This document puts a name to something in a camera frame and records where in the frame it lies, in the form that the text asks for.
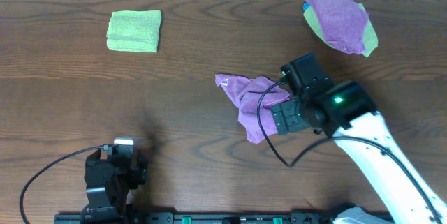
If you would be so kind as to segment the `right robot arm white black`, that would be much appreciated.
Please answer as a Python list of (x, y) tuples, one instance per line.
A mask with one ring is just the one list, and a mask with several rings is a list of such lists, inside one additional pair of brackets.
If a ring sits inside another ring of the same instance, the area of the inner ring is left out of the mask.
[(298, 120), (300, 128), (312, 127), (326, 137), (285, 162), (286, 167), (292, 168), (316, 147), (334, 142), (359, 167), (395, 223), (446, 222), (446, 203), (404, 155), (374, 101), (357, 82), (336, 85), (325, 79), (288, 85), (295, 96), (289, 101), (291, 109), (272, 108), (283, 117), (277, 123), (278, 131), (284, 132), (290, 117)]

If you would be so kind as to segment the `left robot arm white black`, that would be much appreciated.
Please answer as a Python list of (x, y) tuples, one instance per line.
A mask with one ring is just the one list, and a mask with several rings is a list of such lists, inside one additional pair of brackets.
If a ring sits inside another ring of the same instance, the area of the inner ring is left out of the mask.
[(81, 211), (80, 222), (130, 223), (127, 196), (145, 184), (147, 168), (145, 155), (132, 147), (113, 147), (106, 159), (100, 149), (89, 155), (84, 175), (89, 204)]

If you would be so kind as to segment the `purple microfiber cloth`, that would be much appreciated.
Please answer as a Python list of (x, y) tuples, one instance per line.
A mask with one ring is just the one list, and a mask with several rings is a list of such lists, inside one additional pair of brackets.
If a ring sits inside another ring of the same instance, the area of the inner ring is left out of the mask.
[[(237, 120), (245, 127), (247, 140), (254, 144), (262, 142), (265, 137), (258, 125), (257, 106), (263, 92), (274, 82), (263, 76), (250, 79), (239, 75), (216, 74), (215, 83), (224, 90), (238, 109)], [(290, 94), (287, 90), (274, 87), (261, 101), (260, 118), (267, 136), (278, 133), (271, 107), (288, 100), (290, 100)]]

